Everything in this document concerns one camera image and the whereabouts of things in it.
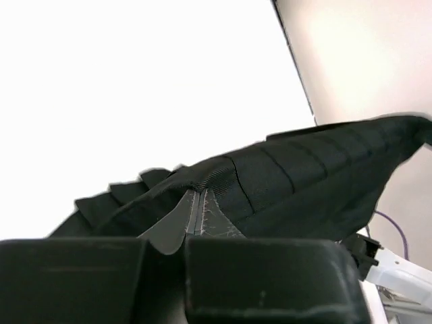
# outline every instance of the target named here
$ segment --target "wall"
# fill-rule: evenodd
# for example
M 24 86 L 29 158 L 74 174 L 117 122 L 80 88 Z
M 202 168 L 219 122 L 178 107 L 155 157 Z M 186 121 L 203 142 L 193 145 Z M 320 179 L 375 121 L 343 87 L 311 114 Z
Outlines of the wall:
M 270 1 L 0 1 L 0 239 L 45 236 L 144 169 L 311 125 Z
M 278 1 L 319 124 L 419 111 L 432 115 L 432 2 Z M 378 209 L 406 232 L 411 259 L 432 270 L 432 152 L 389 181 Z M 372 237 L 401 254 L 397 231 L 374 217 Z

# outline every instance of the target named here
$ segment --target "purple cable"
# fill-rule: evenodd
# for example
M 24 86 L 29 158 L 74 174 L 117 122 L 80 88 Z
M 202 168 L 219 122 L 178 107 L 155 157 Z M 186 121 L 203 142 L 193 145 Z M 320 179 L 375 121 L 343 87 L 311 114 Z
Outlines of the purple cable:
M 404 258 L 405 258 L 405 260 L 409 261 L 410 258 L 408 256 L 408 241 L 406 240 L 406 236 L 404 234 L 404 231 L 402 231 L 402 228 L 400 228 L 400 226 L 390 216 L 387 216 L 385 213 L 382 213 L 381 211 L 375 211 L 375 214 L 378 214 L 378 215 L 384 217 L 391 224 L 393 224 L 394 227 L 396 227 L 396 229 L 398 230 L 398 232 L 402 238 L 402 243 L 404 245 Z

